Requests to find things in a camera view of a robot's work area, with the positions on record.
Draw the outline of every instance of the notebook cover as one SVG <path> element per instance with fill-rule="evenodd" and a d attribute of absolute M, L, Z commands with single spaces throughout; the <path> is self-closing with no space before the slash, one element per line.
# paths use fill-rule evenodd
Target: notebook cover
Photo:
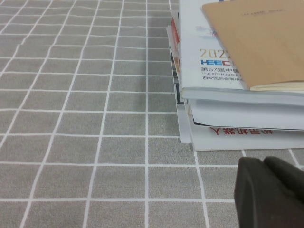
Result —
<path fill-rule="evenodd" d="M 304 81 L 303 1 L 225 1 L 202 8 L 249 88 Z"/>

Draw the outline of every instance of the white cover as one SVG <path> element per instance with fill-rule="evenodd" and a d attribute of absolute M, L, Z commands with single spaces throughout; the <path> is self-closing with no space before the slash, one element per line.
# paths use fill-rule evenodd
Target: white cover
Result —
<path fill-rule="evenodd" d="M 226 134 L 224 128 L 204 127 L 193 124 L 188 115 L 193 148 L 197 151 L 209 150 L 258 150 L 258 149 L 292 149 L 304 147 L 304 132 L 235 129 L 234 134 Z"/>
<path fill-rule="evenodd" d="M 204 76 L 241 79 L 238 73 L 233 73 L 233 69 L 236 69 L 236 67 L 201 64 L 201 60 L 204 62 L 207 60 L 227 61 L 225 64 L 232 64 L 232 60 L 228 58 L 225 48 L 217 36 L 215 36 L 214 30 L 209 25 L 201 10 L 203 4 L 218 1 L 219 0 L 180 0 L 180 64 L 182 74 L 181 84 L 183 88 L 210 87 L 216 89 L 247 89 L 246 84 L 239 80 L 203 79 Z M 202 71 L 202 67 L 211 68 L 213 71 Z M 223 68 L 224 72 L 219 72 L 219 68 Z"/>
<path fill-rule="evenodd" d="M 194 121 L 209 126 L 304 130 L 304 107 L 190 100 Z"/>

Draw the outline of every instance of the table surface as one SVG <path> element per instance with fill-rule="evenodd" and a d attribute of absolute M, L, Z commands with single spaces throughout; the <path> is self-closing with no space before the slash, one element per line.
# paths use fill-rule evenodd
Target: table surface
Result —
<path fill-rule="evenodd" d="M 0 2 L 0 227 L 236 228 L 240 157 L 304 165 L 300 149 L 179 142 L 165 28 L 177 9 Z"/>

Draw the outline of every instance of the black object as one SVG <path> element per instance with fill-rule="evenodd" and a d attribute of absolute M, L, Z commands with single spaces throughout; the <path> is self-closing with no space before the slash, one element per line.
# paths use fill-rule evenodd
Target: black object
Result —
<path fill-rule="evenodd" d="M 279 158 L 239 159 L 234 199 L 240 228 L 304 228 L 304 172 Z"/>

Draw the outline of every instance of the book spine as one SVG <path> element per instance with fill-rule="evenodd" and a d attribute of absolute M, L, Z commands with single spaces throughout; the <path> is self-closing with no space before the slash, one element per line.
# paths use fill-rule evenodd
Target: book spine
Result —
<path fill-rule="evenodd" d="M 177 55 L 179 56 L 180 38 L 179 38 L 179 34 L 177 32 L 176 23 L 174 21 L 174 18 L 172 18 L 171 27 L 172 27 L 172 34 L 173 34 L 173 39 L 174 39 L 175 51 L 176 51 Z"/>

